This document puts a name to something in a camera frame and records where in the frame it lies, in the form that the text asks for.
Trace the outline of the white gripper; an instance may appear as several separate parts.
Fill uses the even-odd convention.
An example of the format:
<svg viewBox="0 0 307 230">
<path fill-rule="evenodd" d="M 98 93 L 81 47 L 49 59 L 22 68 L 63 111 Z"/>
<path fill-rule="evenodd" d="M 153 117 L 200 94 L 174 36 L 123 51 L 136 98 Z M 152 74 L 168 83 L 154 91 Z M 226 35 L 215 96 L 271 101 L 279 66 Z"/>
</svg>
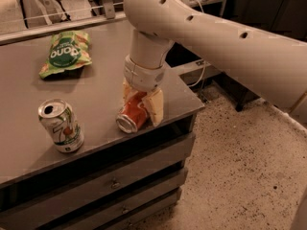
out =
<svg viewBox="0 0 307 230">
<path fill-rule="evenodd" d="M 164 116 L 163 91 L 157 88 L 163 81 L 164 73 L 164 66 L 149 69 L 134 63 L 129 56 L 125 58 L 124 103 L 130 102 L 138 91 L 148 92 L 142 102 L 150 115 L 154 127 L 157 127 L 162 122 Z"/>
</svg>

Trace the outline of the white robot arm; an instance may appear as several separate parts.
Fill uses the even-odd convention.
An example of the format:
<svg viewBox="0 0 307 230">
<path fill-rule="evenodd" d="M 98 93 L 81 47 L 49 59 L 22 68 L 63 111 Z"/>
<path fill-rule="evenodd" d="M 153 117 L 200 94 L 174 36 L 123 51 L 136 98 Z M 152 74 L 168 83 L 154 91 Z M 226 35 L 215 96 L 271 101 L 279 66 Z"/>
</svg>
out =
<svg viewBox="0 0 307 230">
<path fill-rule="evenodd" d="M 162 82 L 174 42 L 307 124 L 307 43 L 191 9 L 187 0 L 124 0 L 134 27 L 125 78 L 139 91 Z"/>
</svg>

